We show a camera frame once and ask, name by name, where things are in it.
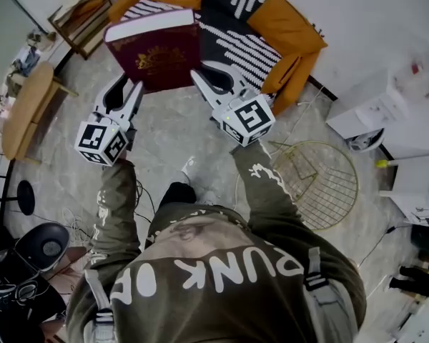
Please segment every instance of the black and white cushion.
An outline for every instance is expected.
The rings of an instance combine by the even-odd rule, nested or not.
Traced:
[[[280,54],[246,23],[264,0],[202,0],[195,17],[200,26],[202,60],[220,61],[235,67],[258,94]],[[181,6],[140,0],[131,6],[122,20],[138,18]],[[269,95],[270,101],[275,97]]]

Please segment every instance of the sofa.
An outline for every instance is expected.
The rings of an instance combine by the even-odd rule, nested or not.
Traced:
[[[116,23],[191,7],[200,26],[200,56],[236,67],[267,95],[275,116],[294,104],[326,43],[285,0],[118,0]]]

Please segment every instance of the backpack strap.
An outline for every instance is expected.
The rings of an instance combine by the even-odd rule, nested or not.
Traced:
[[[84,343],[115,343],[113,311],[99,281],[99,273],[95,269],[87,269],[84,271],[84,276],[98,307],[94,321],[89,322],[84,328]]]
[[[320,248],[308,252],[304,295],[318,343],[352,343],[358,333],[355,311],[343,284],[321,273]]]

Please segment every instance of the table leg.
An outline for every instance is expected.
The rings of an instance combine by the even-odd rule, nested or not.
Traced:
[[[41,161],[32,159],[32,158],[27,157],[27,156],[24,157],[24,161],[29,163],[29,164],[33,164],[33,165],[41,165]]]
[[[76,93],[75,91],[68,89],[66,86],[63,86],[60,83],[57,83],[57,84],[59,85],[59,89],[61,89],[62,91],[65,91],[68,95],[78,96],[78,93]]]

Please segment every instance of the floor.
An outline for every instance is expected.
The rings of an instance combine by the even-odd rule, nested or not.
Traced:
[[[54,101],[45,116],[48,122],[39,129],[29,151],[29,155],[40,159],[42,164],[17,162],[11,179],[10,194],[15,192],[20,180],[31,182],[36,195],[35,215],[65,224],[71,224],[76,216],[85,230],[92,230],[101,168],[88,164],[74,151],[73,143],[80,121],[92,110],[95,96],[119,72],[119,66],[104,46],[88,61],[74,55],[64,67],[60,77],[69,88],[79,92],[79,97],[62,96]],[[300,105],[277,119],[263,141],[270,152],[276,148],[267,140],[284,141],[304,111],[288,144],[319,140],[347,151],[342,139],[324,122],[331,101],[320,94],[307,109],[316,94],[317,89],[307,84],[299,99]],[[209,106],[194,87],[146,95],[133,121],[138,132],[128,159],[135,164],[138,179],[151,194],[154,206],[158,205],[174,174],[185,169],[201,199],[214,199],[226,207],[237,203],[237,211],[247,219],[249,209],[241,181],[235,195],[237,171],[229,155],[235,144],[219,132],[209,117]],[[351,154],[351,158],[360,182],[357,203],[343,222],[319,233],[359,264],[388,226],[401,223],[403,215],[389,199],[378,196],[378,189],[387,189],[392,180],[390,171],[375,168],[375,162],[384,158],[383,153]],[[42,218],[15,212],[16,208],[11,205],[5,216],[5,225],[15,237],[44,222]],[[152,218],[148,197],[142,197],[137,211]],[[143,240],[149,224],[138,216],[136,222]],[[74,244],[83,241],[77,235],[73,233]],[[401,228],[386,235],[362,264],[360,273],[368,296],[365,331],[390,332],[403,318],[411,298],[386,290],[385,285],[398,265],[410,263],[415,254],[410,244],[410,229]]]

